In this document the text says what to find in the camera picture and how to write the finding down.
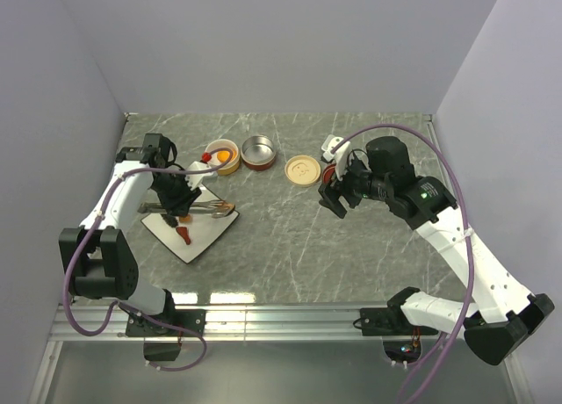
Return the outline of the metal tongs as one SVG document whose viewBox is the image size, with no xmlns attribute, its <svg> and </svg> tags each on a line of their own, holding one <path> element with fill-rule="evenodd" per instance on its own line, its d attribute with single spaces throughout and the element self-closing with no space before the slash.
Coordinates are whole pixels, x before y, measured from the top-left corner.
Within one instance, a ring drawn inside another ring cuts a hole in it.
<svg viewBox="0 0 562 404">
<path fill-rule="evenodd" d="M 175 217 L 184 217 L 188 214 L 203 214 L 208 215 L 213 218 L 214 209 L 217 206 L 222 204 L 228 203 L 224 200 L 214 199 L 206 202 L 195 202 L 192 203 L 189 207 L 180 206 L 175 208 L 174 210 L 170 211 L 164 208 L 163 205 L 155 202 L 144 202 L 138 208 L 138 213 L 147 214 L 147 213 L 158 213 L 158 214 L 169 214 Z"/>
</svg>

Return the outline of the salmon slice food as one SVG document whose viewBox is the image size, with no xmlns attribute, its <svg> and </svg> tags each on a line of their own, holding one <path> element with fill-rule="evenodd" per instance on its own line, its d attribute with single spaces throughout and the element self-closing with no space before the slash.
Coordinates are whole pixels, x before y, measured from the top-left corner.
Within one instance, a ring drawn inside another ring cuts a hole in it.
<svg viewBox="0 0 562 404">
<path fill-rule="evenodd" d="M 213 217 L 214 218 L 225 218 L 230 215 L 235 210 L 235 206 L 233 204 L 225 203 L 220 206 L 217 206 L 214 209 Z"/>
</svg>

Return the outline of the orange egg yolk food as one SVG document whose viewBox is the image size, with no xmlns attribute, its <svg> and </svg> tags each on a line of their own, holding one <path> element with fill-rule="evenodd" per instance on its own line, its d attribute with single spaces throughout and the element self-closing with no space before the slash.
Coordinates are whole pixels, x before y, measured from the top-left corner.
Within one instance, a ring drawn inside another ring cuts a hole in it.
<svg viewBox="0 0 562 404">
<path fill-rule="evenodd" d="M 230 162 L 236 158 L 236 152 L 232 150 L 221 150 L 216 154 L 220 163 Z"/>
</svg>

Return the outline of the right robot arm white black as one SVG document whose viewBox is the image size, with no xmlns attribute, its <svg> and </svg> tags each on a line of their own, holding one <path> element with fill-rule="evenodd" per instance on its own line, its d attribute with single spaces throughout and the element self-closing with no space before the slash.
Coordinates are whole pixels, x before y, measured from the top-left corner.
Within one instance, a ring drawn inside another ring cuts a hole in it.
<svg viewBox="0 0 562 404">
<path fill-rule="evenodd" d="M 343 218 L 364 199 L 389 211 L 425 240 L 471 290 L 469 304 L 431 296 L 408 287 L 383 308 L 360 312 L 360 330 L 369 335 L 452 333 L 456 323 L 470 350 L 490 365 L 501 363 L 531 336 L 555 306 L 509 274 L 471 227 L 460 205 L 435 177 L 415 173 L 407 146 L 394 136 L 369 141 L 357 157 L 349 142 L 330 135 L 321 146 L 327 163 L 319 188 L 321 205 Z"/>
</svg>

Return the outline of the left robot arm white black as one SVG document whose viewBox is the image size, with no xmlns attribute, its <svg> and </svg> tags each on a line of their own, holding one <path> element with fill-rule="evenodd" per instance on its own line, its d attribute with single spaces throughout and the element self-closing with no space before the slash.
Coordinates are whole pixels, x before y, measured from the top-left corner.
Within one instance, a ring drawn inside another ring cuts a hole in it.
<svg viewBox="0 0 562 404">
<path fill-rule="evenodd" d="M 168 335 L 177 327 L 171 293 L 141 279 L 125 237 L 147 191 L 154 191 L 163 211 L 173 217 L 187 215 L 200 196 L 203 178 L 213 171 L 204 162 L 183 168 L 176 157 L 175 144 L 160 133 L 146 134 L 139 147 L 123 147 L 93 211 L 78 227 L 62 230 L 62 305 L 72 326 L 77 322 L 70 301 L 84 297 L 112 299 L 132 312 L 135 322 L 147 319 L 157 335 Z"/>
</svg>

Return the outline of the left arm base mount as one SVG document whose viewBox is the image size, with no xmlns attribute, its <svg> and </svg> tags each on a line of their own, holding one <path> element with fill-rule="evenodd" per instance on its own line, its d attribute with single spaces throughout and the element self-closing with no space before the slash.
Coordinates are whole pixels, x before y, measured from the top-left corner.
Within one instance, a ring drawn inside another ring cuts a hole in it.
<svg viewBox="0 0 562 404">
<path fill-rule="evenodd" d="M 175 327 L 188 329 L 203 335 L 205 329 L 206 311 L 203 309 L 180 309 L 176 310 L 174 315 L 164 323 Z M 130 314 L 126 325 L 126 337 L 173 337 L 173 336 L 192 336 L 185 334 L 183 331 L 167 328 L 152 321 L 148 321 L 142 316 Z"/>
</svg>

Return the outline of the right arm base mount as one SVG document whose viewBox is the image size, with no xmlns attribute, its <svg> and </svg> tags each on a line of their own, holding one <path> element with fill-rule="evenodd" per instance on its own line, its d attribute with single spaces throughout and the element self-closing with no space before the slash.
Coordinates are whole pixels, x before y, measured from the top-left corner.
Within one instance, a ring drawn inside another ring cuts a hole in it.
<svg viewBox="0 0 562 404">
<path fill-rule="evenodd" d="M 434 328 L 411 324 L 399 308 L 364 307 L 352 322 L 362 336 L 437 335 Z"/>
</svg>

